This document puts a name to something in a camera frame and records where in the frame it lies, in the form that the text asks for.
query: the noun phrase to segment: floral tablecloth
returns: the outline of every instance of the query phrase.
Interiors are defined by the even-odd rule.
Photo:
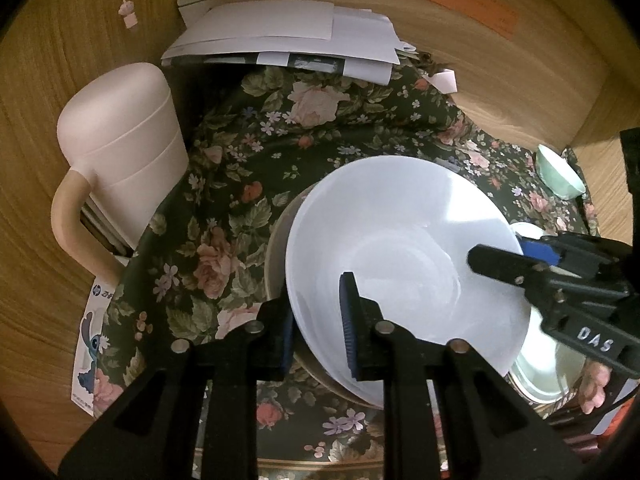
[[[256,67],[206,113],[187,173],[153,216],[105,314],[96,413],[158,348],[176,338],[223,338],[253,319],[265,301],[265,250],[278,216],[358,158],[432,160],[476,184],[510,222],[595,232],[588,193],[577,202],[556,198],[536,176],[531,152],[480,130],[427,83],[432,67],[427,55],[403,57],[388,86]],[[297,363],[283,383],[258,384],[257,393],[262,480],[382,475],[378,410],[337,397]]]

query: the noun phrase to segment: white plate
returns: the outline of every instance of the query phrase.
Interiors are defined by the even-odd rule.
[[[535,240],[546,235],[537,225],[526,222],[512,224],[511,229]],[[551,269],[566,273],[557,267]],[[584,355],[546,335],[540,330],[540,322],[540,311],[532,308],[529,330],[511,368],[511,378],[527,398],[539,404],[550,404],[569,394],[582,373]]]
[[[293,313],[320,364],[382,406],[382,384],[357,383],[347,366],[338,282],[350,270],[385,318],[421,339],[467,339],[505,375],[530,309],[521,289],[471,272],[466,254],[476,244],[522,254],[491,200],[437,164],[376,156],[326,176],[300,207],[286,254]]]

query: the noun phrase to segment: screw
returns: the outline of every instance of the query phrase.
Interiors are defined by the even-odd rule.
[[[466,354],[471,348],[464,339],[452,339],[448,345],[456,354]]]
[[[171,343],[171,350],[177,354],[184,354],[189,349],[189,342],[186,339],[176,339]]]
[[[259,334],[260,332],[262,332],[262,330],[264,330],[264,325],[262,322],[258,321],[257,319],[254,319],[252,321],[249,321],[245,326],[244,329],[249,333],[249,334]]]
[[[386,319],[376,323],[376,332],[378,332],[379,334],[391,334],[395,330],[395,328],[396,327],[394,326],[394,324],[390,321],[387,321]]]

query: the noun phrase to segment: wooden wall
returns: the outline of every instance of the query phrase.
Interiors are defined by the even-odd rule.
[[[549,0],[590,39],[610,67],[640,91],[640,50],[609,0]]]
[[[0,41],[0,397],[52,467],[91,422],[69,400],[92,277],[50,232],[50,201],[67,169],[56,121],[93,78],[128,62],[157,61],[179,34],[175,0],[133,1],[140,25],[125,30],[117,15],[121,0],[28,0]],[[602,121],[608,100],[620,100],[621,109],[624,100],[637,102],[610,75],[603,50],[579,20],[550,0],[508,0],[520,21],[507,41],[427,0],[329,1],[387,14],[404,40],[448,62],[458,78],[456,101],[492,135],[561,148],[580,130],[581,161],[594,195],[603,197],[596,200],[603,234],[616,223],[627,228],[628,219],[614,211],[624,195],[618,184],[610,194],[614,205],[604,200],[603,176],[615,172],[600,154],[610,153],[618,170],[620,154]],[[606,121],[605,129],[612,128]],[[602,135],[603,146],[594,142]]]
[[[0,42],[0,397],[52,467],[91,423],[70,401],[78,325],[93,281],[63,253],[49,208],[68,169],[62,107],[117,66],[156,62],[181,32],[175,0],[28,0]]]

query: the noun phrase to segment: mug handle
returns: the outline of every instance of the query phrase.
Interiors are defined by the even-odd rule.
[[[60,182],[51,203],[51,229],[65,253],[115,288],[120,283],[124,265],[80,222],[80,209],[95,183],[95,175],[87,178],[83,173],[87,174],[71,168]]]

